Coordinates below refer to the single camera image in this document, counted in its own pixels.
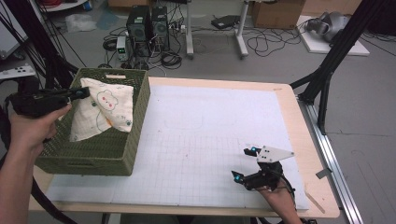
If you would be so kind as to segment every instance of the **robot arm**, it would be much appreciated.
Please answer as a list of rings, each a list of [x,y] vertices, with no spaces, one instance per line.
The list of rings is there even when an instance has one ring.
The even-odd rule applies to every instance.
[[[266,146],[262,148],[245,148],[244,152],[245,155],[257,157],[257,163],[261,169],[253,175],[243,175],[236,171],[232,171],[233,181],[235,181],[235,183],[243,185],[247,190],[262,187],[274,190],[280,178],[285,179],[288,185],[290,184],[283,176],[282,165],[279,161],[294,156],[293,152]]]

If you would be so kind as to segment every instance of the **black device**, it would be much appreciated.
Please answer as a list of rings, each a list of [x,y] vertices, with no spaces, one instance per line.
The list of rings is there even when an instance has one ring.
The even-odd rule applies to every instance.
[[[252,149],[245,148],[244,152],[247,156],[256,157],[260,153],[260,148],[253,147]],[[269,187],[271,190],[276,189],[277,182],[279,182],[280,175],[283,175],[282,164],[276,162],[257,162],[260,166],[260,171],[253,175],[242,175],[236,171],[233,173],[233,181],[243,185],[247,190],[257,189],[261,187]]]
[[[219,30],[233,27],[236,24],[239,24],[239,16],[225,16],[218,19],[213,20],[211,23]]]
[[[155,49],[168,51],[170,45],[167,7],[154,7],[151,11],[151,22],[155,36]]]
[[[88,87],[69,90],[40,90],[35,93],[13,93],[9,101],[15,112],[32,118],[38,118],[61,109],[68,103],[90,96]]]
[[[135,57],[148,57],[154,46],[149,6],[132,6],[126,22]]]

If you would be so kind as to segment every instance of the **white grid paper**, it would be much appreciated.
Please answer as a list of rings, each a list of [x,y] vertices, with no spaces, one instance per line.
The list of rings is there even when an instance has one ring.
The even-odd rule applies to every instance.
[[[47,194],[53,201],[268,208],[231,173],[256,173],[256,159],[243,149],[263,145],[292,151],[273,92],[151,86],[133,174],[56,175]],[[307,209],[295,159],[281,163],[297,208]]]

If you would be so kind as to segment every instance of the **black metal pole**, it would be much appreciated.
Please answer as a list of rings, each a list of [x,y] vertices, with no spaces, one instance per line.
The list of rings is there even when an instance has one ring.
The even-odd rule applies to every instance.
[[[356,41],[358,41],[369,22],[380,12],[387,2],[389,0],[362,0],[346,25],[346,28],[335,40],[334,45],[318,70],[290,84],[295,89],[308,83],[304,92],[299,94],[299,99],[308,105],[312,105],[315,98],[321,92],[318,126],[322,134],[326,134],[325,118],[332,75],[355,45]]]

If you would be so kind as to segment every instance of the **metal frame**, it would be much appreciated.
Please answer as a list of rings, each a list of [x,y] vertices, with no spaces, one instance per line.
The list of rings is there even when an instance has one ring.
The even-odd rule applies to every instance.
[[[346,28],[338,34],[334,44],[323,60],[320,67],[312,74],[303,77],[293,83],[293,89],[309,83],[303,93],[298,95],[298,99],[305,103],[305,109],[310,118],[315,136],[326,165],[332,170],[332,182],[335,185],[339,198],[343,204],[349,223],[363,223],[361,214],[355,204],[347,182],[344,179],[341,168],[335,158],[329,138],[325,132],[325,117],[329,88],[332,75],[344,58],[360,38],[366,26],[378,15],[389,0],[362,0],[346,25]],[[320,93],[319,111],[314,107],[315,98]]]
[[[187,27],[186,27],[186,48],[187,56],[192,59],[194,57],[194,46],[192,44],[191,33],[191,0],[187,0]]]
[[[247,18],[247,14],[248,14],[248,2],[249,0],[244,0],[239,27],[237,30],[235,30],[236,41],[238,42],[238,46],[241,49],[241,59],[248,56],[248,49],[245,44],[244,37],[242,37],[242,32],[244,32],[245,19]]]
[[[321,92],[318,126],[322,134],[326,134],[325,119],[332,75],[334,74],[335,69],[337,69],[340,63],[347,56],[350,49],[355,45],[356,41],[361,37],[366,26],[375,17],[375,15],[380,13],[381,9],[387,2],[389,2],[389,0],[362,0],[346,25],[346,28],[338,34],[339,36],[334,41],[334,45],[320,67],[314,73],[290,84],[291,87],[295,89],[309,83],[305,91],[299,94],[299,99],[306,102],[308,105],[312,105],[315,98]]]
[[[310,118],[309,121],[318,140],[322,157],[326,161],[327,167],[332,170],[332,182],[338,191],[339,198],[343,204],[343,208],[349,223],[362,224],[363,221],[361,220],[361,214],[357,205],[355,204],[355,201],[353,200],[352,194],[350,193],[349,187],[347,186],[347,182],[344,179],[343,172],[338,164],[338,160],[335,158],[329,138],[327,135],[322,134],[319,126],[316,125],[316,120],[318,120],[317,110],[313,105],[305,105],[304,109]]]

